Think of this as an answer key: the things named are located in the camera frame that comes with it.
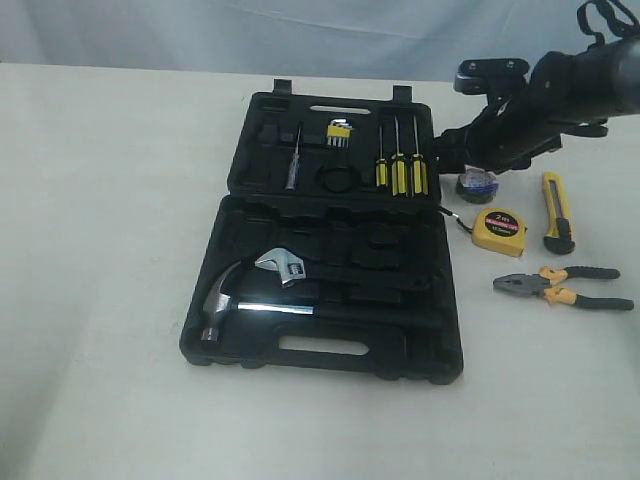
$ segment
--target white backdrop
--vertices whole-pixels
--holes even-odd
[[[0,60],[403,80],[590,42],[582,0],[2,0]],[[625,0],[640,12],[640,0]]]

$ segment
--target black plastic case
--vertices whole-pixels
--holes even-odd
[[[415,153],[414,116],[429,167],[429,195],[393,197],[375,185],[379,127],[390,156],[397,117],[401,150],[410,158]],[[327,146],[327,125],[335,118],[354,127],[348,148]],[[297,188],[286,191],[299,125]],[[186,359],[194,365],[371,372],[384,379],[437,384],[458,377],[462,350],[447,234],[434,208],[440,184],[432,141],[431,112],[412,103],[410,87],[394,87],[391,101],[293,95],[286,80],[276,80],[273,92],[254,94],[227,179],[231,194],[220,204],[180,338]],[[277,272],[253,266],[274,247],[290,250],[309,267],[321,266],[325,278],[327,272],[335,278],[306,279],[283,288]],[[363,314],[344,320],[344,315],[232,310],[224,317],[219,343],[205,342],[205,298],[216,278],[238,261],[243,263],[222,289],[234,299],[324,306],[328,311],[358,309]],[[349,269],[349,278],[343,268]],[[361,281],[354,283],[354,272]],[[357,341],[369,350],[349,355],[281,349],[283,336]]]

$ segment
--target pliers jaw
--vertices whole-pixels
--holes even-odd
[[[551,287],[551,282],[540,275],[526,275],[514,273],[496,278],[493,281],[493,289],[507,292],[519,297],[541,297],[544,290]]]

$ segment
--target yellow utility knife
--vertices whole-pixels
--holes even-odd
[[[549,230],[544,237],[544,246],[550,252],[566,255],[573,252],[573,241],[569,202],[564,191],[562,177],[557,173],[545,172],[542,175],[542,191],[549,212]]]

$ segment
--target pliers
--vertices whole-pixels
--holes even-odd
[[[542,267],[536,275],[516,273],[496,278],[493,288],[521,297],[543,297],[551,305],[565,303],[587,310],[633,310],[633,300],[583,297],[568,288],[556,286],[568,278],[611,280],[619,276],[620,272],[613,268],[567,267],[554,270]]]

